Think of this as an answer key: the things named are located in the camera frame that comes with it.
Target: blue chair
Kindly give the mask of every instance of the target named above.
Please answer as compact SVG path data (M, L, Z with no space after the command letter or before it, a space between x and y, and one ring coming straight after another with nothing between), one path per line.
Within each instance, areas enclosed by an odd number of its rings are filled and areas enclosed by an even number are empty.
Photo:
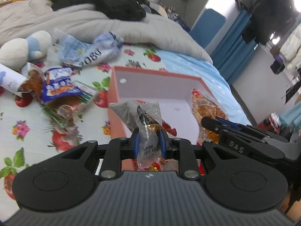
M214 11L206 9L195 26L189 32L189 35L203 48L206 48L224 26L226 18Z

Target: black jacket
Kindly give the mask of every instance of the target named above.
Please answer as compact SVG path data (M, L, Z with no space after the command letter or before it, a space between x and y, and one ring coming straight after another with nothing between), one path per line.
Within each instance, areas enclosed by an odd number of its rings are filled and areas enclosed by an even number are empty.
M51 0L54 11L78 4L93 3L95 9L110 19L140 21L146 16L144 9L135 0Z
M253 39L265 45L272 33L282 36L287 31L287 24L297 16L293 0L262 0L255 8L251 23L242 32L246 43Z

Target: white stuffed animal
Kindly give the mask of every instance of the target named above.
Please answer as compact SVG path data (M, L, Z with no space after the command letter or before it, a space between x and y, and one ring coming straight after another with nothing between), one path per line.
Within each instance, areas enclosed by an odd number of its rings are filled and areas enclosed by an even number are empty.
M51 35L46 31L37 31L26 39L10 40L0 48L0 63L19 70L30 60L45 57L51 44Z

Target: das logo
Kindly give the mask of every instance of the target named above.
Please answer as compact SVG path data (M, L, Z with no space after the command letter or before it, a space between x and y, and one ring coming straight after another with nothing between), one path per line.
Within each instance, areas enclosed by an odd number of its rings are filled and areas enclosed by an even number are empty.
M236 149L239 153L243 153L244 148L239 147L238 144L234 144L233 141L230 141L229 146L232 147L233 149Z

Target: pink box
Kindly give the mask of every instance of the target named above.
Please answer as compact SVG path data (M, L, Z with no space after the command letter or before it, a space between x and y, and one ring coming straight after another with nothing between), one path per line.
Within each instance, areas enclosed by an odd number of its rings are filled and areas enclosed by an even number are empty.
M192 114L192 90L203 90L212 95L204 81L195 76L164 71L115 66L107 95L108 103L128 100L158 102L162 119L176 128L177 137L196 144L199 126ZM131 132L109 108L111 137L130 137Z

